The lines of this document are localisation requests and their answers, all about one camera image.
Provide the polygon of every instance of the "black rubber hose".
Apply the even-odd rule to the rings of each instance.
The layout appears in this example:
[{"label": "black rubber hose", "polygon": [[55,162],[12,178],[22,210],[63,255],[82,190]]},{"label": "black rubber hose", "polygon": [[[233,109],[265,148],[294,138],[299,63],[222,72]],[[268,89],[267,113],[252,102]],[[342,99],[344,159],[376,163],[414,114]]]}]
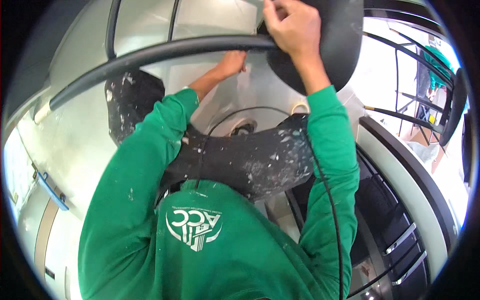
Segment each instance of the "black rubber hose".
[{"label": "black rubber hose", "polygon": [[115,54],[114,43],[120,2],[121,0],[112,0],[112,6],[110,6],[110,15],[108,15],[107,34],[105,36],[105,52],[107,53],[108,60],[112,60],[117,57],[117,54]]},{"label": "black rubber hose", "polygon": [[168,27],[168,37],[167,42],[172,41],[173,37],[173,25],[175,25],[175,18],[177,18],[177,10],[179,7],[180,0],[175,0],[173,2],[172,16],[170,17],[170,26]]},{"label": "black rubber hose", "polygon": [[271,38],[249,35],[203,36],[153,45],[112,59],[88,71],[56,94],[50,100],[49,106],[51,110],[56,110],[108,78],[120,76],[129,70],[137,70],[154,62],[215,51],[272,49],[277,49],[277,46]]}]

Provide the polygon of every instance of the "green hoodie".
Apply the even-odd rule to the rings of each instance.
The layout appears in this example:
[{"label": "green hoodie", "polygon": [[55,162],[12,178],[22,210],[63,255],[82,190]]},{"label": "green hoodie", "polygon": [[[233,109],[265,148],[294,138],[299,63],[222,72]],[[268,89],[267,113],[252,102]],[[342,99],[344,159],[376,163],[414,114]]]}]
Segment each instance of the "green hoodie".
[{"label": "green hoodie", "polygon": [[[438,57],[450,70],[454,70],[448,59],[443,55],[439,50],[437,50],[434,47],[431,46],[425,46],[427,50],[430,50],[430,52]],[[445,70],[436,60],[433,59],[429,54],[426,52],[423,53],[425,60],[429,62],[432,66],[434,66],[437,70],[439,70],[443,75],[445,75],[447,78],[450,78],[450,74],[448,73],[447,70]],[[432,90],[435,89],[435,85],[438,86],[438,88],[441,88],[442,86],[445,86],[445,82],[440,79],[437,75],[435,75],[432,71],[428,71],[428,74],[430,75],[430,88]]]},{"label": "green hoodie", "polygon": [[[340,225],[346,297],[357,230],[355,142],[333,86],[308,101],[307,132]],[[203,180],[196,190],[189,180],[154,211],[162,174],[197,107],[191,89],[157,102],[105,169],[80,237],[83,299],[338,299],[336,231],[319,180],[299,244],[218,182]]]}]

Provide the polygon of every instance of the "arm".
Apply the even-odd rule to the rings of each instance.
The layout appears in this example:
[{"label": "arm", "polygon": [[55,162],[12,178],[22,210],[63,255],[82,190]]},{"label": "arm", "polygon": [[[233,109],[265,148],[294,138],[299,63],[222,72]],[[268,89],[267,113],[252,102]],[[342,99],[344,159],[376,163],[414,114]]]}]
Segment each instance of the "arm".
[{"label": "arm", "polygon": [[[319,55],[320,17],[315,8],[295,0],[264,0],[269,32],[287,52],[299,72],[308,94],[311,114],[307,133],[312,142],[335,203],[343,258],[344,297],[351,279],[350,249],[357,231],[354,213],[359,168],[355,141],[346,109],[336,97]],[[286,11],[280,20],[276,8]],[[315,176],[319,178],[315,167]],[[338,250],[332,208],[325,186],[316,180],[310,192],[307,220],[300,246],[312,260],[311,270],[323,288],[324,298],[338,297]]]},{"label": "arm", "polygon": [[[153,202],[163,172],[177,156],[199,101],[221,80],[237,73],[245,56],[227,52],[222,62],[190,88],[155,103],[117,149],[97,185],[80,236],[78,276],[84,299],[112,298],[103,293],[121,294],[123,286],[115,282],[133,282],[134,277],[148,277],[152,272],[154,256],[150,253],[156,247]],[[233,72],[235,63],[240,66]]]}]

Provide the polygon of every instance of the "sleeve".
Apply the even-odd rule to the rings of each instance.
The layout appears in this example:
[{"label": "sleeve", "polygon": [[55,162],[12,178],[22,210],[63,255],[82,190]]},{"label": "sleeve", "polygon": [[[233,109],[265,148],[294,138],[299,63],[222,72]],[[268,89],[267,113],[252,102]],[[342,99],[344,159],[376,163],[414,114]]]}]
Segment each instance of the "sleeve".
[{"label": "sleeve", "polygon": [[153,259],[148,249],[155,243],[153,202],[158,184],[180,151],[181,138],[197,107],[192,89],[156,102],[107,165],[80,236],[78,279],[84,299],[98,296],[116,278],[131,276],[131,280],[147,268],[147,257]]},{"label": "sleeve", "polygon": [[[344,295],[351,280],[350,250],[357,233],[355,192],[359,184],[355,141],[347,110],[331,85],[308,97],[307,133],[335,203],[343,258]],[[314,173],[320,178],[316,166]],[[312,260],[312,272],[327,295],[338,294],[338,247],[332,208],[323,182],[317,179],[308,200],[300,246]]]}]

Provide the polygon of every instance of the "metal bar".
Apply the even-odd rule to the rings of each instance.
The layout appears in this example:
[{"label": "metal bar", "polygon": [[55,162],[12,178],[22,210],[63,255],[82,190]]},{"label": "metal bar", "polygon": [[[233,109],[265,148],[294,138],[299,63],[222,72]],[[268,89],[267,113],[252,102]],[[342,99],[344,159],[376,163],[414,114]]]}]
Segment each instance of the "metal bar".
[{"label": "metal bar", "polygon": [[444,111],[442,112],[442,117],[438,122],[439,125],[444,126],[449,118],[450,110],[452,109],[452,98],[453,98],[453,92],[447,90],[447,98],[445,101]]},{"label": "metal bar", "polygon": [[403,114],[403,113],[407,110],[408,106],[409,106],[410,104],[412,104],[413,101],[415,101],[415,99],[410,100],[410,102],[408,102],[407,104],[405,104],[401,109],[398,110],[398,112],[401,113],[401,114]]},{"label": "metal bar", "polygon": [[418,55],[417,53],[415,52],[412,52],[410,50],[408,50],[407,48],[397,44],[397,43],[394,43],[384,37],[381,37],[381,36],[377,36],[377,35],[374,35],[374,34],[371,34],[371,33],[368,33],[368,32],[363,32],[363,35],[364,36],[368,36],[370,38],[373,38],[379,42],[382,42],[386,45],[389,45],[405,54],[407,54],[408,56],[412,57],[413,59],[415,59],[416,61],[418,61],[419,63],[421,63],[422,65],[424,65],[425,67],[427,67],[430,71],[432,71],[435,75],[437,75],[442,81],[445,82],[446,84],[446,87],[450,90],[453,89],[453,86],[452,86],[452,82],[450,81],[449,78],[447,78],[445,76],[445,74],[443,74],[442,72],[440,72],[437,68],[435,68],[434,66],[432,66],[430,63],[428,63],[423,57],[421,57],[420,55]]},{"label": "metal bar", "polygon": [[179,7],[179,3],[180,3],[180,0],[175,0],[175,2],[173,2],[172,16],[170,17],[170,26],[168,27],[167,42],[172,41],[173,26],[175,25],[175,19],[177,18],[177,10]]},{"label": "metal bar", "polygon": [[445,71],[448,72],[448,74],[450,75],[450,79],[451,81],[455,81],[455,73],[453,73],[453,71],[443,62],[440,60],[440,58],[438,58],[435,54],[433,54],[430,50],[428,50],[424,45],[420,44],[419,42],[417,42],[416,40],[414,40],[413,38],[410,38],[408,36],[406,36],[405,34],[401,33],[401,32],[398,32],[396,31],[395,29],[392,29],[390,28],[391,31],[395,32],[396,34],[398,34],[399,36],[403,37],[404,39],[414,43],[415,45],[417,45],[418,48],[420,48],[421,50],[423,50],[425,53],[427,53],[428,55],[430,55],[442,68],[445,69]]},{"label": "metal bar", "polygon": [[402,233],[402,235],[398,239],[396,239],[396,241],[390,247],[388,247],[387,250],[385,250],[384,255],[389,255],[390,253],[392,253],[392,251],[395,250],[396,247],[398,247],[403,241],[405,241],[410,236],[410,234],[412,234],[415,228],[417,228],[417,224],[413,222],[407,228],[407,230],[405,230],[405,232]]},{"label": "metal bar", "polygon": [[[432,132],[432,133],[433,133],[433,136],[435,137],[435,139],[437,140],[438,144],[440,145],[440,139],[438,138],[438,136],[434,132]],[[447,150],[445,149],[445,147],[440,145],[440,148],[444,152],[445,156],[448,158]]]},{"label": "metal bar", "polygon": [[39,123],[51,110],[58,109],[96,84],[147,64],[214,51],[272,49],[277,49],[277,46],[271,38],[250,35],[203,36],[152,45],[110,60],[78,77],[55,95],[48,107],[40,109],[35,122]]},{"label": "metal bar", "polygon": [[428,122],[425,122],[425,121],[419,120],[417,118],[407,116],[407,115],[404,115],[404,114],[401,114],[401,113],[398,113],[398,112],[394,112],[394,111],[387,110],[387,109],[381,109],[381,108],[373,108],[373,107],[370,107],[370,106],[364,106],[364,108],[367,109],[367,110],[378,111],[378,112],[383,113],[385,115],[389,115],[389,116],[392,116],[392,117],[403,119],[407,122],[415,123],[417,125],[423,126],[423,127],[428,128],[430,130],[436,131],[440,134],[442,134],[442,132],[443,132],[443,126],[431,124],[431,123],[428,123]]},{"label": "metal bar", "polygon": [[426,107],[428,108],[431,108],[435,111],[438,111],[440,113],[443,113],[444,109],[441,108],[440,106],[436,105],[436,104],[433,104],[432,102],[430,102],[430,100],[427,100],[423,97],[420,97],[420,96],[413,96],[413,95],[410,95],[410,94],[407,94],[407,93],[403,93],[403,92],[400,92],[400,94],[402,94],[402,96],[405,96],[407,98],[410,98],[410,99],[414,99],[415,101],[418,101],[420,102],[421,104],[425,105]]},{"label": "metal bar", "polygon": [[395,111],[398,112],[398,50],[395,49],[395,67],[396,67],[396,95],[395,95]]},{"label": "metal bar", "polygon": [[420,257],[417,259],[417,261],[412,265],[412,267],[408,269],[408,271],[406,271],[397,281],[392,281],[392,285],[398,286],[402,282],[404,282],[408,278],[408,276],[410,276],[410,274],[412,274],[413,271],[415,271],[418,268],[418,266],[421,265],[421,263],[423,263],[423,260],[425,259],[425,257],[427,257],[427,251],[424,251],[420,255]]},{"label": "metal bar", "polygon": [[400,134],[402,133],[402,124],[403,124],[403,119],[400,119],[400,128],[398,129],[398,137],[400,137]]},{"label": "metal bar", "polygon": [[[417,115],[417,104],[418,104],[418,102],[415,101],[415,109],[413,110],[415,116]],[[415,127],[414,123],[412,123],[412,129],[410,130],[410,136],[413,134],[413,127]]]},{"label": "metal bar", "polygon": [[428,141],[427,139],[427,135],[425,134],[425,131],[423,131],[423,127],[420,126],[420,131],[421,131],[421,134],[423,135],[423,138],[425,139],[425,141],[427,142],[427,145],[430,146],[430,142]]},{"label": "metal bar", "polygon": [[107,34],[105,36],[105,52],[107,53],[108,60],[112,60],[117,57],[114,49],[114,43],[120,3],[121,0],[112,0],[112,5],[110,6],[110,15],[108,15]]},{"label": "metal bar", "polygon": [[418,240],[416,240],[413,245],[410,246],[410,248],[396,261],[394,262],[388,269],[383,271],[379,276],[375,277],[374,279],[370,280],[367,284],[364,284],[361,288],[356,289],[355,291],[351,292],[348,294],[347,299],[350,297],[353,297],[357,295],[358,293],[361,293],[362,291],[368,289],[369,287],[372,286],[375,282],[378,280],[382,279],[383,276],[387,275],[388,272],[392,271],[409,253],[412,251],[412,249],[418,244]]}]

